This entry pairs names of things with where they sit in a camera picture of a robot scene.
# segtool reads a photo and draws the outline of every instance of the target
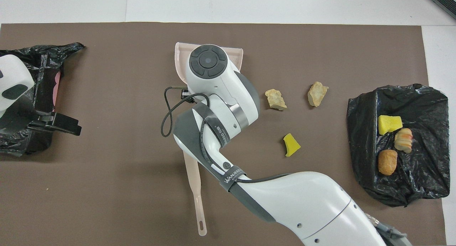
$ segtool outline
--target round button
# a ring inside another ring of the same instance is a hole
[[[205,51],[200,56],[200,64],[206,69],[210,69],[217,64],[217,54],[211,51]]]

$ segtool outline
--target yellow sponge piece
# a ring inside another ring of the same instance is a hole
[[[296,142],[295,138],[288,133],[284,137],[285,145],[286,145],[286,154],[285,156],[290,157],[293,153],[295,153],[299,148],[301,148],[301,145]]]
[[[378,133],[381,135],[387,132],[394,132],[402,128],[402,119],[400,116],[378,116]]]

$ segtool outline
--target robotic arm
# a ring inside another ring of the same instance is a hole
[[[248,178],[219,149],[258,118],[258,93],[218,46],[199,46],[187,64],[189,92],[207,98],[195,96],[199,103],[178,116],[174,139],[251,212],[288,227],[305,245],[411,245],[405,236],[400,242],[393,236],[384,239],[342,187],[324,174]]]
[[[0,57],[0,134],[14,134],[24,128],[60,131],[80,135],[78,120],[57,112],[36,111],[24,96],[35,82],[21,59],[14,55]]]

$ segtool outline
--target black plastic bag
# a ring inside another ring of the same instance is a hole
[[[398,131],[379,135],[378,116],[400,116],[413,134],[412,153],[394,148]],[[347,128],[355,178],[374,199],[391,207],[450,193],[448,98],[432,87],[385,86],[349,99]],[[395,172],[378,171],[382,150],[396,150]]]
[[[65,46],[32,46],[18,50],[0,50],[0,56],[12,54],[21,59],[35,82],[26,92],[38,111],[54,111],[55,92],[63,77],[63,62],[71,54],[84,48],[81,43]],[[0,134],[0,153],[16,156],[40,152],[50,147],[52,133],[23,129],[16,134]]]

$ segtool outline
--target brown mat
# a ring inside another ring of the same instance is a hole
[[[244,49],[241,72],[260,93],[262,111],[223,154],[251,178],[327,174],[414,245],[445,244],[441,201],[391,208],[372,199],[354,179],[347,141],[348,98],[387,84],[427,85],[420,27],[3,24],[0,49],[75,41],[87,48],[65,63],[57,110],[80,120],[81,136],[56,133],[43,153],[1,156],[2,245],[301,245],[287,228],[251,214],[203,169],[208,233],[198,235],[182,151],[160,135],[163,90],[183,85],[174,68],[177,41]],[[329,92],[311,108],[306,94],[315,81]],[[282,92],[287,111],[268,109],[263,94],[271,88]],[[178,99],[170,94],[172,104]],[[302,148],[285,158],[289,132]]]

